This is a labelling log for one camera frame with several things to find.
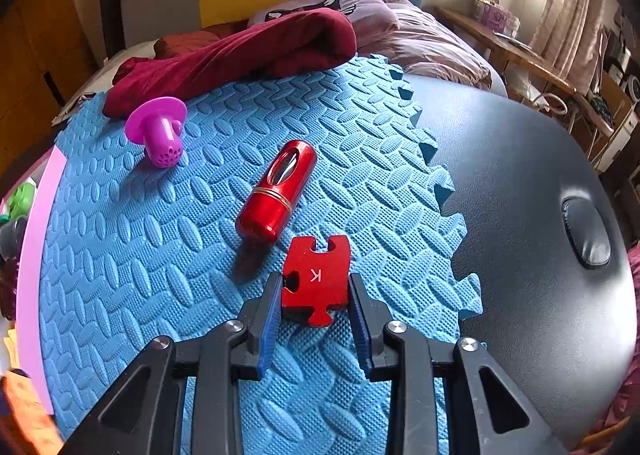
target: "purple knob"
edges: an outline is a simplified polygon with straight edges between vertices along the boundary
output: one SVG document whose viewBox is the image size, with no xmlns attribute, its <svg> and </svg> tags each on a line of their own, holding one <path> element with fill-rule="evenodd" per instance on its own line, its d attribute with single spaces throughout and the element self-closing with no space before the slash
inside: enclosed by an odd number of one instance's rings
<svg viewBox="0 0 640 455">
<path fill-rule="evenodd" d="M 182 156 L 180 133 L 187 107 L 178 98 L 149 100 L 134 110 L 124 125 L 131 143 L 145 145 L 148 158 L 159 168 L 169 168 Z"/>
</svg>

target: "foam mat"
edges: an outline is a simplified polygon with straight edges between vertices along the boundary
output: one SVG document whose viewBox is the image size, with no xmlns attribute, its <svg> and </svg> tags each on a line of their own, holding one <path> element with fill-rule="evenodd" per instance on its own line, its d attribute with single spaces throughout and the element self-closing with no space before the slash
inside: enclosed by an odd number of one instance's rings
<svg viewBox="0 0 640 455">
<path fill-rule="evenodd" d="M 68 162 L 47 228 L 40 334 L 47 385 L 68 437 L 127 363 L 159 334 L 204 334 L 235 317 L 279 270 L 295 235 L 351 241 L 351 271 L 372 297 L 435 339 L 459 337 L 458 314 L 482 310 L 476 275 L 456 281 L 450 258 L 466 234 L 441 216 L 452 192 L 436 143 L 410 118 L 401 71 L 380 57 L 327 72 L 233 82 L 190 100 L 178 165 L 157 170 L 123 122 L 101 113 L 104 95 L 58 136 Z M 238 261 L 234 219 L 287 140 L 318 164 L 286 231 L 256 273 Z M 182 452 L 189 452 L 193 381 Z M 436 385 L 440 452 L 447 453 Z M 390 385 L 358 367 L 346 313 L 328 329 L 283 322 L 271 369 L 240 388 L 247 455 L 384 453 Z"/>
</svg>

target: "screw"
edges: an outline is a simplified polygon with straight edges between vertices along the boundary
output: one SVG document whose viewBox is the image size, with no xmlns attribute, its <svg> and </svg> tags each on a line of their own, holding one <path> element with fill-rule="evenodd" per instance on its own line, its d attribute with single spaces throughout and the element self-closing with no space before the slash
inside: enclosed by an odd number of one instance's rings
<svg viewBox="0 0 640 455">
<path fill-rule="evenodd" d="M 480 343 L 478 343 L 478 341 L 474 340 L 473 338 L 463 338 L 460 340 L 460 348 L 467 352 L 475 352 L 478 350 L 479 346 Z"/>
<path fill-rule="evenodd" d="M 242 323 L 240 320 L 225 321 L 225 329 L 227 329 L 229 332 L 239 332 L 242 330 L 242 327 L 244 327 L 244 323 Z"/>
<path fill-rule="evenodd" d="M 402 323 L 399 320 L 392 320 L 386 324 L 386 328 L 391 332 L 395 332 L 396 334 L 402 334 L 406 330 L 406 324 Z"/>
<path fill-rule="evenodd" d="M 171 344 L 171 338 L 169 336 L 157 336 L 151 340 L 151 348 L 156 350 L 163 350 Z"/>
</svg>

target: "black leather ottoman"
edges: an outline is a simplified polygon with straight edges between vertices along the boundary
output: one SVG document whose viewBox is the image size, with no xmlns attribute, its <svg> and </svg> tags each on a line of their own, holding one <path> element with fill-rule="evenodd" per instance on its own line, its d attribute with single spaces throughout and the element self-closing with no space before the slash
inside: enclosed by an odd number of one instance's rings
<svg viewBox="0 0 640 455">
<path fill-rule="evenodd" d="M 449 166 L 456 187 L 443 214 L 461 212 L 468 227 L 454 274 L 481 279 L 484 314 L 463 321 L 462 334 L 487 342 L 572 448 L 615 396 L 636 342 L 633 282 L 607 196 L 552 119 L 476 89 L 406 78 L 423 106 L 418 124 L 438 140 L 433 162 Z M 571 198 L 578 221 L 592 210 L 578 235 L 597 239 L 599 226 L 608 238 L 606 265 L 578 260 L 562 214 Z"/>
</svg>

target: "oval window on bottle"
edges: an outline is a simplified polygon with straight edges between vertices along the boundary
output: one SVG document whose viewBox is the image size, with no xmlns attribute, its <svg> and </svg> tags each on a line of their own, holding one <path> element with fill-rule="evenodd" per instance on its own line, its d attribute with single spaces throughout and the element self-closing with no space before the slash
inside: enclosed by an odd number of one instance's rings
<svg viewBox="0 0 640 455">
<path fill-rule="evenodd" d="M 286 181 L 298 164 L 298 151 L 295 148 L 289 148 L 284 154 L 276 158 L 276 161 L 271 166 L 269 177 L 267 181 L 274 186 L 282 184 Z"/>
</svg>

